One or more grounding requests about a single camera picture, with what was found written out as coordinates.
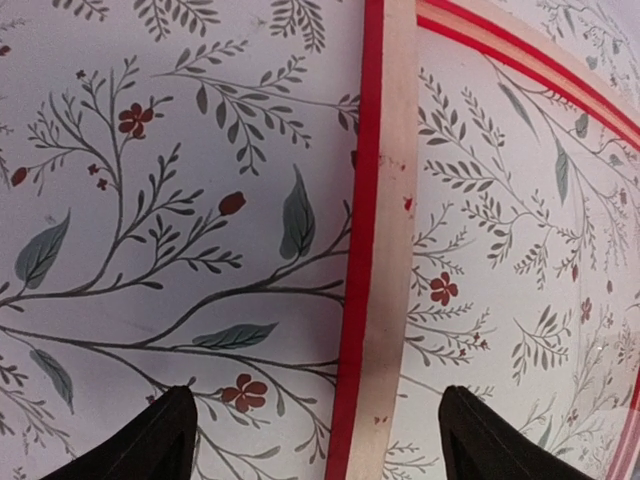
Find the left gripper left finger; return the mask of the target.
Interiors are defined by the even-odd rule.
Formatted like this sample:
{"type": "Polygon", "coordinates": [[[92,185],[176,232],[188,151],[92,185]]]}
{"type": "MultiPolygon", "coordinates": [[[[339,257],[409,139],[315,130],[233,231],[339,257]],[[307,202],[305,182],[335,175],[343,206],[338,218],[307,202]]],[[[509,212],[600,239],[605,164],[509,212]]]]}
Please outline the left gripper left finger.
{"type": "Polygon", "coordinates": [[[116,434],[43,480],[189,480],[196,404],[187,386],[169,388],[116,434]]]}

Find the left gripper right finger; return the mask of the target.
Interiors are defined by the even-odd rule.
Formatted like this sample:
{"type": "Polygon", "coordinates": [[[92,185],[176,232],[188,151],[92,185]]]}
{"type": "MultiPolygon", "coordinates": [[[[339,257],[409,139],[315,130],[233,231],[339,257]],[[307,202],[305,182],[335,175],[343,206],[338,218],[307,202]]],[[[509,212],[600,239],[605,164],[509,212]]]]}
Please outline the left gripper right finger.
{"type": "Polygon", "coordinates": [[[465,387],[445,389],[438,421],[448,479],[590,479],[528,440],[465,387]]]}

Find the wooden picture frame red edge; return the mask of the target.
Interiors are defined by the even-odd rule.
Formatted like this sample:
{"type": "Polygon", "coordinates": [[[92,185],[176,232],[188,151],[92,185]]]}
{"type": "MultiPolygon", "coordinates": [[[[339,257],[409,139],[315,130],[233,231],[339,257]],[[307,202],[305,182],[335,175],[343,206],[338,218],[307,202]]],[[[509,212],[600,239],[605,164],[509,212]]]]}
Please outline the wooden picture frame red edge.
{"type": "Polygon", "coordinates": [[[346,302],[325,475],[376,479],[402,356],[417,182],[415,36],[428,29],[561,94],[631,145],[639,114],[584,65],[487,1],[369,1],[346,302]]]}

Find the clear acrylic sheet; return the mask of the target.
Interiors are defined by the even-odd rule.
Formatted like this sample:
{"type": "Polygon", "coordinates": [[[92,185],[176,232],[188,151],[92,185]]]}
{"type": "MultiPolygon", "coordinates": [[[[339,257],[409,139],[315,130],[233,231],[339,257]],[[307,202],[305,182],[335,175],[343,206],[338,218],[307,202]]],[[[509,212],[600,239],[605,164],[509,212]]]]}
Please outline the clear acrylic sheet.
{"type": "Polygon", "coordinates": [[[442,479],[468,388],[603,479],[639,367],[636,154],[503,63],[418,34],[418,197],[389,479],[442,479]]]}

